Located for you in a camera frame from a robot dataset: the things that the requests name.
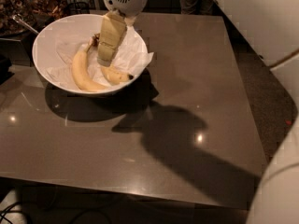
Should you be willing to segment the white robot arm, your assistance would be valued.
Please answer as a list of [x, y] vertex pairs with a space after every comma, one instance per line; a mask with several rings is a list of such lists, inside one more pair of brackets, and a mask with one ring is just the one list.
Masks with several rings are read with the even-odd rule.
[[[273, 82], [298, 98], [298, 0], [224, 0], [222, 11], [264, 62], [262, 83]], [[183, 76], [177, 99], [201, 102], [208, 121], [179, 108], [154, 105], [137, 130], [152, 157], [213, 201], [249, 199], [242, 224], [298, 224], [298, 126], [278, 144], [263, 175], [245, 170], [254, 159], [253, 127], [237, 104], [235, 58], [214, 17], [145, 13], [140, 26], [153, 44], [169, 52]]]

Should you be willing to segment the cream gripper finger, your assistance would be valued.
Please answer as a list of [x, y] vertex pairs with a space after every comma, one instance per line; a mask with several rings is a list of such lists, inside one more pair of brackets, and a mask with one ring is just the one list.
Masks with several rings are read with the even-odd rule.
[[97, 48], [97, 61], [109, 67], [125, 37], [127, 25], [117, 11], [109, 11], [102, 17], [100, 37]]

